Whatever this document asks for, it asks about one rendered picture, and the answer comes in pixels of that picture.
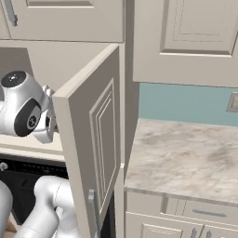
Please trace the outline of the beige open cabinet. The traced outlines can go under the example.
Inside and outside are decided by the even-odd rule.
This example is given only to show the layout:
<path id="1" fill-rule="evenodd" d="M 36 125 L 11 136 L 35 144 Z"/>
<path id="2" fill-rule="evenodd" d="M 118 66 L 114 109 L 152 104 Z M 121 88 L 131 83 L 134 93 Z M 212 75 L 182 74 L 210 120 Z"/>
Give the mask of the beige open cabinet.
<path id="1" fill-rule="evenodd" d="M 28 70 L 55 93 L 110 44 L 0 40 L 0 73 Z M 64 161 L 58 132 L 43 144 L 32 136 L 0 136 L 0 153 Z"/>

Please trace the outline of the large beige wall cabinet door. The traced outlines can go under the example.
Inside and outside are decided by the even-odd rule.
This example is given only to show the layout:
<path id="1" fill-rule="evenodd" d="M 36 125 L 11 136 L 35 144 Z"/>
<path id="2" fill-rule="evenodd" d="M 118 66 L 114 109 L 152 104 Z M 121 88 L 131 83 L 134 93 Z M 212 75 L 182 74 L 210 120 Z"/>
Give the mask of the large beige wall cabinet door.
<path id="1" fill-rule="evenodd" d="M 238 0 L 136 0 L 133 79 L 238 87 Z"/>

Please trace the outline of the beige open cabinet door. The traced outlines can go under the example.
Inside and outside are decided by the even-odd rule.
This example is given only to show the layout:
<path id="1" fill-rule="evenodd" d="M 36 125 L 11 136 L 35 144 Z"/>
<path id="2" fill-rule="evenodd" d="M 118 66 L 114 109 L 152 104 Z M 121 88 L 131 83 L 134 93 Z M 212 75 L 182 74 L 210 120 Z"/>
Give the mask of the beige open cabinet door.
<path id="1" fill-rule="evenodd" d="M 53 95 L 53 104 L 80 234 L 100 238 L 121 164 L 119 46 L 104 48 Z"/>

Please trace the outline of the black oven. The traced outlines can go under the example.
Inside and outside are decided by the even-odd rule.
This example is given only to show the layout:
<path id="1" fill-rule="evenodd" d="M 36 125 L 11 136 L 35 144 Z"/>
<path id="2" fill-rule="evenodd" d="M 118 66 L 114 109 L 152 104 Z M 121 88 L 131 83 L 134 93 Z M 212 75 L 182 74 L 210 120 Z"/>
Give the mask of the black oven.
<path id="1" fill-rule="evenodd" d="M 0 171 L 0 180 L 13 194 L 11 212 L 18 225 L 22 225 L 33 210 L 35 204 L 33 187 L 41 176 L 69 178 L 66 167 L 61 165 L 43 165 L 7 159 L 0 159 L 1 162 L 8 165 L 5 171 Z"/>

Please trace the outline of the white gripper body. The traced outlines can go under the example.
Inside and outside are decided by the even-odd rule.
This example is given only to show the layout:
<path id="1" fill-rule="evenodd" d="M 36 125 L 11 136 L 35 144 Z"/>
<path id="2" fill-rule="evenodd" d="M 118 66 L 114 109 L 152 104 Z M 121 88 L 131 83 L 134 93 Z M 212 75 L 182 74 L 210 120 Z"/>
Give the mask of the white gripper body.
<path id="1" fill-rule="evenodd" d="M 47 127 L 47 128 L 36 128 L 33 132 L 33 135 L 37 140 L 46 144 L 51 143 L 54 138 L 54 134 L 58 131 L 57 126 Z"/>

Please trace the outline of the narrow beige drawer front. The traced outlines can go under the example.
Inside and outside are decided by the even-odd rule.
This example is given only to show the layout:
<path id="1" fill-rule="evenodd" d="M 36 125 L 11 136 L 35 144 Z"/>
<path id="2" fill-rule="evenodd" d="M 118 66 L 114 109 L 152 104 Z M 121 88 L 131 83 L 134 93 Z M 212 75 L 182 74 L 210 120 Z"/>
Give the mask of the narrow beige drawer front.
<path id="1" fill-rule="evenodd" d="M 163 198 L 158 195 L 140 192 L 126 193 L 126 210 L 128 212 L 157 217 L 161 211 Z"/>

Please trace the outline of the beige upper cabinet door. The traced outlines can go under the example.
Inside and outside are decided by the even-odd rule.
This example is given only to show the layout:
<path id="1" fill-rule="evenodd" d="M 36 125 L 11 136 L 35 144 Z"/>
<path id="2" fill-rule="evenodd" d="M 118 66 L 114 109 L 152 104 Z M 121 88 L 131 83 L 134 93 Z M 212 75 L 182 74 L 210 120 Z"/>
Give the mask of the beige upper cabinet door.
<path id="1" fill-rule="evenodd" d="M 121 42 L 124 0 L 11 0 L 18 25 L 4 12 L 9 36 L 15 40 Z"/>

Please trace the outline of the grey wall outlet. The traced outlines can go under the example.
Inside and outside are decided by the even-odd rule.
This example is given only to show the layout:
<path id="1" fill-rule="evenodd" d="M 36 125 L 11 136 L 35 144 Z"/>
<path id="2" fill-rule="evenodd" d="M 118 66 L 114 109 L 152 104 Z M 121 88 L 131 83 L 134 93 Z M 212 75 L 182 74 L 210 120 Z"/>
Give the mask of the grey wall outlet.
<path id="1" fill-rule="evenodd" d="M 228 112 L 238 112 L 238 92 L 231 93 L 227 111 Z"/>

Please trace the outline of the beige lower cabinet door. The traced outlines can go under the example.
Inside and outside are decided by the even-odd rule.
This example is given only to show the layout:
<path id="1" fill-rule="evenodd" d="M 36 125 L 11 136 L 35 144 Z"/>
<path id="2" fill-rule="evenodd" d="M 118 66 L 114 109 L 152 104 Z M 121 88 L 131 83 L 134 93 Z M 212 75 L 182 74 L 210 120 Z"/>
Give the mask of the beige lower cabinet door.
<path id="1" fill-rule="evenodd" d="M 190 238 L 196 228 L 199 238 L 204 225 L 171 218 L 156 218 L 126 212 L 126 238 Z"/>
<path id="2" fill-rule="evenodd" d="M 211 238 L 238 238 L 238 231 L 237 230 L 230 230 L 230 229 L 224 229 L 219 227 L 213 227 L 213 226 L 205 226 L 200 238 L 205 238 L 206 233 L 208 231 L 212 232 Z"/>

